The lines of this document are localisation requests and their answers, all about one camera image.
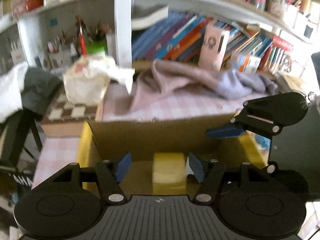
circular black disc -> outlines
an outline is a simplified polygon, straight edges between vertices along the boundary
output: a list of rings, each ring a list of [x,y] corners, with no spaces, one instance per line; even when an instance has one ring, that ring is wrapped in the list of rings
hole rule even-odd
[[[100,200],[82,188],[31,191],[14,208],[19,228],[36,238],[78,235],[94,224],[100,214]]]
[[[226,225],[252,238],[281,238],[299,231],[306,217],[304,202],[291,192],[247,193],[235,190],[219,202]]]

dark green cloth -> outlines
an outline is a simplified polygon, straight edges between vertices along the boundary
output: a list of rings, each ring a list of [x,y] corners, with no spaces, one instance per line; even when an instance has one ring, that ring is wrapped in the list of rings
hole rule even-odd
[[[57,76],[41,68],[28,68],[21,93],[23,108],[44,115],[62,83]]]

yellow sponge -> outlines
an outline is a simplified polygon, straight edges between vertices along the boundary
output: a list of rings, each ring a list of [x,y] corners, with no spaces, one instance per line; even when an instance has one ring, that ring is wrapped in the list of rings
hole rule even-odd
[[[186,164],[183,153],[155,153],[152,183],[154,195],[186,194]]]

pink checkered tablecloth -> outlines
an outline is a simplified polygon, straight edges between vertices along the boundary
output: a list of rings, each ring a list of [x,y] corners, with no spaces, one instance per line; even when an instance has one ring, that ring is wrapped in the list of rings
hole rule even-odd
[[[32,187],[38,186],[58,170],[76,161],[80,138],[47,138],[36,168]]]
[[[141,110],[117,114],[119,102],[128,96],[124,86],[116,83],[109,85],[103,111],[103,122],[136,120],[138,122],[158,120],[173,120],[192,118],[202,115],[219,115],[234,113],[242,107],[246,100],[261,98],[267,94],[252,93],[238,100],[226,100],[213,93],[197,95],[185,90],[151,103]],[[41,152],[34,177],[33,187],[53,175],[65,165],[76,161],[77,147],[80,138],[47,138]]]

chessboard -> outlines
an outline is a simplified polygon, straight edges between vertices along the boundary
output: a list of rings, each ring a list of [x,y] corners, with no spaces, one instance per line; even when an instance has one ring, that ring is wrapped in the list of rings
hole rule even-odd
[[[65,90],[61,89],[52,100],[42,124],[84,122],[95,120],[100,105],[74,104],[68,101]]]

